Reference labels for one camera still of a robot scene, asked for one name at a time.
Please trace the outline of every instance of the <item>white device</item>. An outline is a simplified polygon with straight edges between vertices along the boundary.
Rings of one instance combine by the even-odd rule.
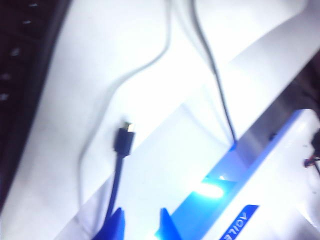
[[[203,239],[320,239],[320,176],[303,165],[319,128],[312,110],[300,111],[274,148],[249,169],[254,173]],[[259,206],[250,219],[247,205]]]

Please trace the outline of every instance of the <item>blue label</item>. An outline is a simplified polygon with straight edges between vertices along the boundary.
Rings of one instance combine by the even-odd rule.
[[[235,220],[229,228],[225,231],[223,236],[220,238],[220,240],[233,240],[236,239],[239,233],[244,229],[245,225],[249,221],[249,219],[252,217],[252,215],[255,213],[259,206],[257,205],[247,205],[245,206],[242,211],[239,213],[238,216],[236,216]]]

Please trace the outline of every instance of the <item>led light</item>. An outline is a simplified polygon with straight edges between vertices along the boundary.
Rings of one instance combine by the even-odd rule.
[[[158,236],[155,235],[155,232],[156,232],[156,231],[150,232],[150,233],[146,236],[145,240],[161,240],[160,237],[158,237]]]
[[[220,187],[205,182],[200,183],[195,192],[212,199],[218,199],[224,195]]]

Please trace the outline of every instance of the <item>keyboard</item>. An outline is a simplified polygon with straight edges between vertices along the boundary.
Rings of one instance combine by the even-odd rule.
[[[0,0],[0,210],[33,123],[71,0]]]

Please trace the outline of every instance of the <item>white cable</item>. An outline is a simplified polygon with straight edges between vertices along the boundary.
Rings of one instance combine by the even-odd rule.
[[[164,43],[164,47],[162,49],[162,51],[155,57],[153,58],[151,61],[147,62],[146,64],[120,76],[118,79],[114,80],[112,85],[109,87],[108,89],[108,94],[106,94],[106,98],[104,100],[105,104],[102,108],[102,110],[99,112],[95,123],[94,123],[94,127],[91,129],[91,131],[89,132],[86,141],[80,151],[80,154],[78,156],[78,173],[77,173],[77,178],[78,178],[78,203],[79,203],[79,208],[82,206],[83,204],[83,199],[82,199],[82,189],[83,189],[83,179],[82,179],[82,174],[81,174],[81,167],[82,167],[82,163],[84,161],[85,155],[88,152],[88,149],[90,148],[93,140],[95,139],[95,137],[97,136],[97,133],[103,123],[103,120],[105,118],[106,112],[108,111],[109,105],[112,101],[112,98],[114,97],[115,93],[117,92],[117,90],[130,78],[132,78],[133,76],[135,76],[136,74],[144,71],[145,69],[151,67],[153,64],[155,64],[157,61],[159,61],[164,54],[168,51],[170,43],[171,43],[171,28],[172,28],[172,14],[171,14],[171,8],[172,8],[172,0],[164,0],[165,2],[165,24],[166,24],[166,39],[165,39],[165,43]],[[83,230],[85,232],[88,233],[88,231],[82,226]]]

